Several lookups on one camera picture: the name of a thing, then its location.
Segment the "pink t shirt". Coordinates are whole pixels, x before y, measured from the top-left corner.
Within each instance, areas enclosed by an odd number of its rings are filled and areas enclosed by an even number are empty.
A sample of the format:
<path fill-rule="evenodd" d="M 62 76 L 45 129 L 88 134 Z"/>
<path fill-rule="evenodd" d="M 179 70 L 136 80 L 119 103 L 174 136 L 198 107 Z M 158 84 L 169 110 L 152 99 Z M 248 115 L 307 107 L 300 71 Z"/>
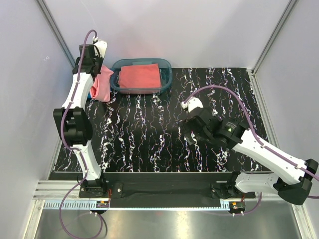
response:
<path fill-rule="evenodd" d="M 101 102 L 110 101 L 110 77 L 114 72 L 103 65 L 101 73 L 97 75 L 92 87 L 90 88 L 90 96 L 94 100 Z"/>

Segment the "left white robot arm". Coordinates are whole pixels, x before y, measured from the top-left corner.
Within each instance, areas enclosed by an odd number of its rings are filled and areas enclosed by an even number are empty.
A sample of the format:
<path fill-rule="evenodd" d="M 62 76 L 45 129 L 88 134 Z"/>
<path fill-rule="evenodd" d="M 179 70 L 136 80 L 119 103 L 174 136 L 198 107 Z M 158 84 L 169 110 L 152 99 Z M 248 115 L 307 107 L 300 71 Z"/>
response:
<path fill-rule="evenodd" d="M 94 80 L 101 73 L 107 43 L 96 40 L 80 45 L 80 57 L 72 70 L 73 82 L 62 107 L 54 109 L 53 118 L 64 146 L 76 155 L 83 178 L 80 192 L 103 197 L 108 185 L 92 148 L 93 128 L 85 113 L 85 105 Z"/>

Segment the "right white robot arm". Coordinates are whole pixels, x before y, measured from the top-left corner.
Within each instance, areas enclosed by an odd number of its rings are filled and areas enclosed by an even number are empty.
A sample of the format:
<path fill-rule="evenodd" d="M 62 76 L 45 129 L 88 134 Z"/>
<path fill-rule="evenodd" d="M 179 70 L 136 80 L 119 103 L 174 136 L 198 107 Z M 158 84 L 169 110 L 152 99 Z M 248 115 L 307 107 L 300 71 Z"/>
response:
<path fill-rule="evenodd" d="M 188 108 L 180 123 L 189 144 L 204 142 L 244 154 L 271 170 L 271 173 L 233 172 L 225 183 L 212 184 L 214 196 L 221 199 L 258 192 L 278 195 L 281 199 L 302 205 L 310 195 L 318 163 L 313 159 L 292 157 L 258 136 L 244 122 L 219 119 L 204 107 Z"/>

